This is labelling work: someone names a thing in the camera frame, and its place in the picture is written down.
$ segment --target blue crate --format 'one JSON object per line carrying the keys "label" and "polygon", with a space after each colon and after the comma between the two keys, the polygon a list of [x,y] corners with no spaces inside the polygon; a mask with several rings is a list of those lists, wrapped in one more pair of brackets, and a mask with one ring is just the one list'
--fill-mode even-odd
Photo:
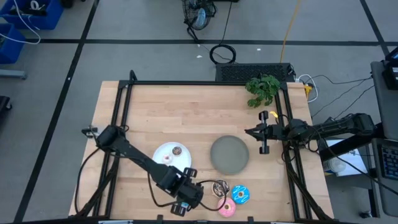
{"label": "blue crate", "polygon": [[[16,0],[18,7],[22,8],[25,4],[30,4],[30,0]],[[47,5],[46,11],[47,16],[28,16],[21,15],[23,20],[30,26],[30,28],[52,30],[57,26],[57,23],[62,15],[63,7],[59,0],[36,0],[41,6],[43,4]],[[7,22],[15,25],[17,29],[28,29],[25,24],[21,21],[18,15],[10,15],[9,11],[14,6],[14,0],[7,0],[0,10],[0,17],[3,17]]]}
{"label": "blue crate", "polygon": [[[13,24],[0,24],[0,33],[14,40],[25,41],[25,37],[15,28]],[[17,62],[23,46],[24,43],[5,39],[0,47],[0,63]]]}

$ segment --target wooden table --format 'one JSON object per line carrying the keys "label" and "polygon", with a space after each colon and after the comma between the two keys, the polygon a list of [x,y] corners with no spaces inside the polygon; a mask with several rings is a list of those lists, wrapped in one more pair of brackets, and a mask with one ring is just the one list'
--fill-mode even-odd
{"label": "wooden table", "polygon": [[[117,86],[118,82],[102,83],[93,118],[94,126],[104,128],[110,124]],[[303,85],[289,83],[288,88],[294,118],[311,124]],[[282,93],[280,94],[285,114],[283,96]],[[253,216],[257,221],[293,221],[286,168],[281,159],[282,143],[268,141],[270,154],[260,155],[261,143],[244,132],[244,129],[253,128],[259,123],[260,111],[276,111],[275,103],[267,107],[251,109],[246,104],[250,97],[251,94],[243,86],[133,86],[127,117],[130,130],[126,133],[131,144],[152,157],[161,144],[170,141],[180,142],[190,150],[192,167],[198,170],[194,182],[205,179],[224,179],[231,186],[243,184],[250,190],[251,199],[246,204],[239,205],[231,218],[223,218],[218,212],[210,212],[201,206],[191,210],[184,217],[178,217],[170,213],[170,207],[155,206],[149,193],[147,173],[132,161],[122,159],[119,165],[111,218],[153,220],[161,214],[165,220],[246,221],[248,216]],[[275,119],[268,119],[267,123],[273,124]],[[210,162],[211,145],[224,135],[239,137],[247,144],[250,151],[247,166],[237,175],[220,174],[214,170]],[[83,159],[95,149],[94,140],[89,139]],[[308,191],[325,213],[333,217],[318,154],[301,150],[301,155]],[[102,161],[103,152],[100,151],[87,162],[83,170],[78,197],[80,209],[98,185]],[[202,202],[216,208],[219,199],[211,195],[210,185],[205,185],[205,196]],[[304,217],[302,196],[298,190],[296,191],[301,217]],[[154,187],[154,193],[159,203],[173,200],[157,187]],[[107,194],[108,191],[105,190],[103,197],[106,198]],[[100,214],[104,213],[104,201]],[[71,206],[70,214],[75,214],[73,206]]]}

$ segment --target gray plate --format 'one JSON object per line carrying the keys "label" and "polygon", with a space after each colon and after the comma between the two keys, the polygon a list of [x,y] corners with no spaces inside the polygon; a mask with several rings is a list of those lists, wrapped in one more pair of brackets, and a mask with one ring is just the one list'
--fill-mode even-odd
{"label": "gray plate", "polygon": [[235,136],[223,136],[211,146],[210,158],[213,167],[223,174],[241,172],[249,160],[249,149]]}

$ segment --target yellow cable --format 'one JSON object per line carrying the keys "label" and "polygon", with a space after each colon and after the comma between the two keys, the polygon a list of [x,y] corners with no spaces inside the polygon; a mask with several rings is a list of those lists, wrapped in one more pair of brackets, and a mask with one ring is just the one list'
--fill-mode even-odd
{"label": "yellow cable", "polygon": [[289,35],[290,30],[292,29],[294,19],[296,18],[297,12],[299,11],[300,3],[301,3],[301,0],[297,0],[297,4],[296,4],[296,7],[294,8],[294,13],[293,13],[292,19],[290,20],[289,28],[286,31],[284,44],[282,45],[282,52],[280,53],[280,62],[279,63],[282,63],[282,61],[284,59],[286,39],[287,39],[287,36]]}

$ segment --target green plant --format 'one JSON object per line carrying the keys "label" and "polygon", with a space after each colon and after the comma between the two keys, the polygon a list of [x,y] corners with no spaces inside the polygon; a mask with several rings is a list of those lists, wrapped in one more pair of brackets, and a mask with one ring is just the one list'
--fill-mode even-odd
{"label": "green plant", "polygon": [[252,78],[246,83],[246,90],[256,97],[248,101],[248,106],[257,108],[263,100],[264,106],[270,105],[278,93],[279,86],[279,81],[272,75],[262,74],[260,78]]}

